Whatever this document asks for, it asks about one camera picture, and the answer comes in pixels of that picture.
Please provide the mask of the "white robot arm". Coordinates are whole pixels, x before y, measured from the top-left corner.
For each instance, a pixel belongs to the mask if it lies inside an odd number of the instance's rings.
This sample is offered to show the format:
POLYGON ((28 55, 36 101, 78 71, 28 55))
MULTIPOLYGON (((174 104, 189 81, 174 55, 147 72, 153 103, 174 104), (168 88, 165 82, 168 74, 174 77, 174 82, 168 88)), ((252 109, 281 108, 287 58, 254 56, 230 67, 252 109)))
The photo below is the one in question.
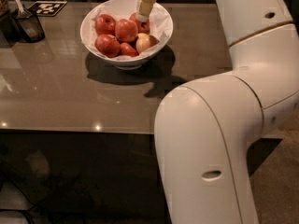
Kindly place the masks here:
POLYGON ((233 68, 171 90, 154 137, 172 224, 259 224, 249 147, 299 103, 299 38, 283 0, 216 0, 233 68))

